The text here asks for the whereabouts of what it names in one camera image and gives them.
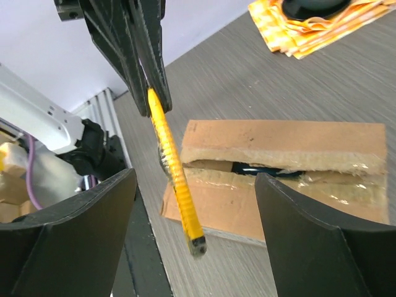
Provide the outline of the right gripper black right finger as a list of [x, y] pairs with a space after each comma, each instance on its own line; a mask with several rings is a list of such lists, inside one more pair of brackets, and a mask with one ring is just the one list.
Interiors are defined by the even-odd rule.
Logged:
[[394, 226], [329, 207], [265, 173], [255, 191], [279, 296], [395, 295]]

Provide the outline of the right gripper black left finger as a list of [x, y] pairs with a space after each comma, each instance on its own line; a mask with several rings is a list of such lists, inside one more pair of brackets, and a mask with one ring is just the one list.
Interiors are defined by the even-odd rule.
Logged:
[[109, 296], [134, 204], [126, 169], [1, 225], [2, 296]]

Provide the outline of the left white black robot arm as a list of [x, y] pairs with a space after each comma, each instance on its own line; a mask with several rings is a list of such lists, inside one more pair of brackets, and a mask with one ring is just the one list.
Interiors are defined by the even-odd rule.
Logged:
[[[84, 19], [95, 46], [126, 83], [143, 117], [172, 109], [162, 56], [164, 1], [56, 1], [63, 21]], [[53, 103], [1, 68], [1, 118], [33, 136], [79, 175], [105, 180], [125, 168], [99, 124]]]

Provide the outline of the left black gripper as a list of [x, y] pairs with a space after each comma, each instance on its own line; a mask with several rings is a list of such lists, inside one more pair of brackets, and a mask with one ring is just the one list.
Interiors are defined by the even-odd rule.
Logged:
[[54, 0], [62, 21], [85, 19], [93, 43], [127, 85], [143, 117], [149, 116], [149, 88], [164, 112], [172, 110], [162, 51], [165, 3]]

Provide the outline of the yellow utility knife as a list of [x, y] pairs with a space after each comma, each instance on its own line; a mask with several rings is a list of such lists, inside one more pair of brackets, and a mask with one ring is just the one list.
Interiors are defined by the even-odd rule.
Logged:
[[153, 88], [148, 89], [147, 95], [150, 118], [158, 140], [159, 161], [173, 187], [189, 252], [198, 259], [207, 252], [205, 234], [159, 97]]

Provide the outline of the brown cardboard express box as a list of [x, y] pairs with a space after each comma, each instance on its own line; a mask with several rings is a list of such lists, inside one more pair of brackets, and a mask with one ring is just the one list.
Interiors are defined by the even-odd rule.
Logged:
[[191, 120], [180, 157], [197, 216], [208, 229], [264, 239], [256, 170], [342, 212], [389, 222], [381, 123]]

